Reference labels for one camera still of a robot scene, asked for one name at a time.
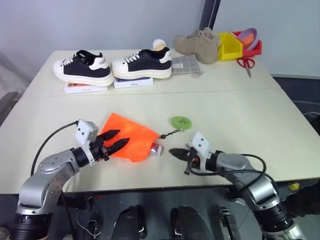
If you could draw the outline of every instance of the white wall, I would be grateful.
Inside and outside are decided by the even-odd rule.
[[[320,78],[320,0],[221,0],[215,32],[252,27],[271,74]]]
[[[32,80],[54,50],[172,46],[198,29],[205,0],[2,0],[0,64]]]

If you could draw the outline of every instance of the orange drawstring pouch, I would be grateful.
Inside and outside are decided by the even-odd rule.
[[[130,138],[130,141],[126,146],[112,156],[130,159],[133,163],[146,159],[150,153],[152,143],[159,138],[159,135],[154,131],[114,112],[105,123],[101,133],[105,133],[112,129],[120,130],[120,132],[114,138],[105,141],[104,145],[106,147],[111,146],[120,139]]]

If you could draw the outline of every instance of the yellow box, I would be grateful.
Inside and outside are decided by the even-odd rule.
[[[243,56],[243,44],[229,32],[219,32],[220,46],[218,49],[219,61],[228,61]]]

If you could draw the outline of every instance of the scissors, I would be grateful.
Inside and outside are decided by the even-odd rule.
[[[251,78],[251,71],[250,69],[252,69],[254,66],[255,66],[255,61],[251,58],[248,58],[248,57],[241,57],[241,58],[238,58],[236,60],[236,62],[243,68],[246,69],[246,72],[248,73],[249,75],[249,78]]]

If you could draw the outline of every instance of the white table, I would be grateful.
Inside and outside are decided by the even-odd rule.
[[[111,60],[134,50],[103,52]],[[267,173],[276,181],[320,177],[318,134],[259,63],[252,69],[251,79],[236,63],[217,62],[201,65],[205,73],[198,78],[172,76],[157,80],[150,87],[66,95],[64,83],[55,78],[51,64],[55,57],[70,53],[53,53],[0,128],[2,194],[19,192],[29,177],[39,146],[55,129],[77,119],[93,121],[101,128],[112,112],[159,134],[173,130],[173,116],[186,116],[193,126],[159,139],[157,142],[164,146],[161,157],[150,156],[139,163],[112,158],[84,167],[67,183],[66,191],[230,184],[220,176],[187,176],[186,163],[168,153],[171,148],[183,148],[190,134],[197,130],[211,141],[213,151],[262,157]],[[178,83],[185,84],[177,88]],[[74,135],[75,128],[70,127],[54,136],[39,161],[76,147]],[[251,162],[260,169],[259,162]]]

